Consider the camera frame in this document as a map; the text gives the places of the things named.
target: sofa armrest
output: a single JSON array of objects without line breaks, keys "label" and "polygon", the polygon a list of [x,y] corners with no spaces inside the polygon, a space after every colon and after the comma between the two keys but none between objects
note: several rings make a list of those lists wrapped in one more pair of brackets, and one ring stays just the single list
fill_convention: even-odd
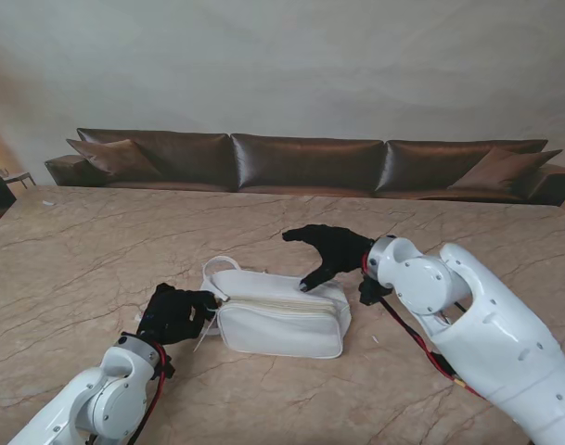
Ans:
[{"label": "sofa armrest", "polygon": [[565,200],[565,167],[546,164],[523,179],[515,187],[515,192],[530,204],[560,206]]},{"label": "sofa armrest", "polygon": [[57,185],[98,187],[107,181],[93,165],[80,155],[66,155],[50,159],[45,166]]}]

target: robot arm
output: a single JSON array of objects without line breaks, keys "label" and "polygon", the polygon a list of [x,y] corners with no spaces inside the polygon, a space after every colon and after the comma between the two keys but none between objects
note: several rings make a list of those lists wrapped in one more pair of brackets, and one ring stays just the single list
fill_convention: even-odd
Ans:
[{"label": "robot arm", "polygon": [[[158,285],[137,335],[122,334],[98,367],[75,376],[9,445],[118,445],[133,433],[127,443],[134,443],[174,372],[162,345],[197,338],[215,309],[211,292]],[[146,386],[155,376],[147,409]]]},{"label": "robot arm", "polygon": [[[303,279],[307,290],[362,264],[382,287],[361,301],[371,304],[394,289],[470,388],[511,416],[536,445],[565,445],[565,356],[546,325],[472,254],[446,244],[440,256],[424,255],[405,238],[374,241],[325,225],[283,236],[321,254],[321,267]],[[361,290],[370,291],[365,283]],[[437,315],[468,296],[471,307],[454,323]]]},{"label": "robot arm", "polygon": [[84,445],[80,431],[101,438],[96,444],[121,442],[144,417],[146,385],[159,357],[147,342],[120,337],[98,367],[75,376],[10,445]]}]

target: zipper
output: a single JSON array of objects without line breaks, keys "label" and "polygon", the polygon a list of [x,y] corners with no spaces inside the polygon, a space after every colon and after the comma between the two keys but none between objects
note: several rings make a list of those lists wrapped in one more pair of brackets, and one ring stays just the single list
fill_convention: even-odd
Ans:
[{"label": "zipper", "polygon": [[223,304],[223,307],[231,304],[287,315],[330,315],[336,318],[336,307],[331,301],[266,300],[252,297],[231,297],[229,301]]}]

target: brown leather sofa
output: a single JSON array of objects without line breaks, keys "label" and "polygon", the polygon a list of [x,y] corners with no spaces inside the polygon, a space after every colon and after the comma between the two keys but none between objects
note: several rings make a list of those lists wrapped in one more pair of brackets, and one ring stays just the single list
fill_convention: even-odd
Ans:
[{"label": "brown leather sofa", "polygon": [[546,164],[513,193],[452,190],[492,148],[537,153],[546,140],[425,142],[267,137],[251,134],[78,129],[81,139],[131,139],[162,175],[113,182],[82,156],[45,163],[58,185],[338,197],[387,197],[560,205],[565,168]]}]

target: marble tabletop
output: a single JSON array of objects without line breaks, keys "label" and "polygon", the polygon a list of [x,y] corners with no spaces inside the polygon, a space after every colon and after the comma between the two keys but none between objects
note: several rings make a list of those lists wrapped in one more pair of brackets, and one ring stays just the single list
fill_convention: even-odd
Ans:
[{"label": "marble tabletop", "polygon": [[[307,223],[407,236],[422,251],[457,242],[565,350],[559,208],[37,187],[0,222],[0,444],[97,365],[122,330],[135,330],[158,283],[198,288],[202,263],[219,254],[254,271],[311,271],[315,250],[280,235]],[[195,340],[170,346],[176,373],[138,443],[527,443],[506,415],[439,375],[379,305],[358,303],[358,273],[339,280],[353,312],[341,357],[242,354],[219,337],[196,353]],[[390,302],[414,324],[394,296]]]}]

